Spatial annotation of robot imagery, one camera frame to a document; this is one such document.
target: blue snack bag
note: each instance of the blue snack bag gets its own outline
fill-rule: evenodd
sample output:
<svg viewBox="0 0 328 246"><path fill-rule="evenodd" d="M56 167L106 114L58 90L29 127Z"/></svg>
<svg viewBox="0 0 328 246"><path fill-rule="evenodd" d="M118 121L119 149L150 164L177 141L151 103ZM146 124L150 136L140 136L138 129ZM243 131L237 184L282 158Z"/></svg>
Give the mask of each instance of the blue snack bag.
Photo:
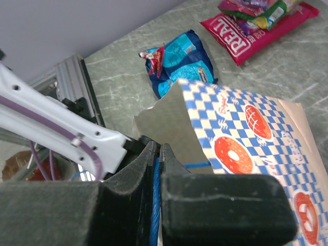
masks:
<svg viewBox="0 0 328 246"><path fill-rule="evenodd" d="M159 99L178 78L217 83L211 61L193 30L183 33L163 47L142 51L139 56L146 60L146 70Z"/></svg>

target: red object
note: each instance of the red object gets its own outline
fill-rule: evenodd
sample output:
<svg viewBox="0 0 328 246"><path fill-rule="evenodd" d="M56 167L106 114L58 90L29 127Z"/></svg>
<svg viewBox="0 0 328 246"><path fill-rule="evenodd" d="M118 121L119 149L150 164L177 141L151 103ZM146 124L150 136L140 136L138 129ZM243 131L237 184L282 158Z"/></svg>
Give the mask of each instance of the red object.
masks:
<svg viewBox="0 0 328 246"><path fill-rule="evenodd" d="M227 49L232 59L239 66L273 41L301 25L308 18L317 17L319 13L320 11L311 5L301 3L298 11L292 15L286 15L272 30L261 29L249 36L243 33L231 17L223 13L205 20L201 24Z"/></svg>
<svg viewBox="0 0 328 246"><path fill-rule="evenodd" d="M253 105L247 105L245 107L246 122L249 128L258 137L264 138L265 140L272 139L272 132L269 124L262 116L261 112Z"/></svg>
<svg viewBox="0 0 328 246"><path fill-rule="evenodd" d="M139 53L140 57L149 60L150 62L150 71L148 73L149 75L153 75L156 71L157 78L160 77L163 67L164 52L165 48L162 46L153 53L149 53L147 51L142 51Z"/></svg>
<svg viewBox="0 0 328 246"><path fill-rule="evenodd" d="M253 161L245 148L230 137L219 137L215 140L214 151L219 160L234 174L250 174Z"/></svg>
<svg viewBox="0 0 328 246"><path fill-rule="evenodd" d="M49 179L52 180L49 161L48 160L44 160L42 162L42 166L45 169L45 171L46 171ZM59 168L57 167L57 164L56 164L55 160L54 160L54 172L55 172L55 178L56 178L56 180L61 180L62 175L60 173ZM35 171L34 171L34 175L31 178L29 178L28 180L29 181L43 181L43 180L45 180L45 178L43 177L40 169L39 168L36 168Z"/></svg>
<svg viewBox="0 0 328 246"><path fill-rule="evenodd" d="M305 239L311 245L318 244L318 215L310 195L300 191L294 196L294 206Z"/></svg>

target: white wall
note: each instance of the white wall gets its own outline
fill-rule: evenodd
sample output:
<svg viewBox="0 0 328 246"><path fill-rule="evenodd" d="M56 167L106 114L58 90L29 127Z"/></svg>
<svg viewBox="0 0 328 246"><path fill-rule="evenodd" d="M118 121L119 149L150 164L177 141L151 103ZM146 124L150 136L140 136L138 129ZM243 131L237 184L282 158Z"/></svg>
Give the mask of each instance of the white wall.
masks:
<svg viewBox="0 0 328 246"><path fill-rule="evenodd" d="M31 80L74 53L87 57L182 2L0 0L4 63Z"/></svg>

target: red donut print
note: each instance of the red donut print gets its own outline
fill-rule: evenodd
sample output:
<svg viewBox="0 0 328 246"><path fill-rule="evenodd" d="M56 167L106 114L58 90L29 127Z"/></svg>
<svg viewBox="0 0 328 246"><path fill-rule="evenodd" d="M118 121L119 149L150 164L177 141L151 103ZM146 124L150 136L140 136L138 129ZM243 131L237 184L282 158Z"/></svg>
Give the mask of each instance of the red donut print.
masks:
<svg viewBox="0 0 328 246"><path fill-rule="evenodd" d="M305 239L311 245L318 243L318 215L311 201L310 195L298 191L294 196L294 206Z"/></svg>
<svg viewBox="0 0 328 246"><path fill-rule="evenodd" d="M265 139L272 140L272 131L261 112L253 105L245 107L246 122L255 135Z"/></svg>
<svg viewBox="0 0 328 246"><path fill-rule="evenodd" d="M253 161L250 154L231 137L218 137L214 142L214 152L230 172L234 174L250 174L252 172Z"/></svg>

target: green marble countertop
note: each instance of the green marble countertop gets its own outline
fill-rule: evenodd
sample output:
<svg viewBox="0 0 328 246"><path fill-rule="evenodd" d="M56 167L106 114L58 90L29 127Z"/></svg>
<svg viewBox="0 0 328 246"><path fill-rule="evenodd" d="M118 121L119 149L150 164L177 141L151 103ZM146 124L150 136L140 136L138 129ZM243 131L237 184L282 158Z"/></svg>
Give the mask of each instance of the green marble countertop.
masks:
<svg viewBox="0 0 328 246"><path fill-rule="evenodd" d="M193 29L213 63L219 84L302 103L328 169L328 7L249 59L235 65L227 51L200 25L219 13L217 0L188 0L85 59L106 127L132 135L132 119L152 106L142 50L162 46Z"/></svg>

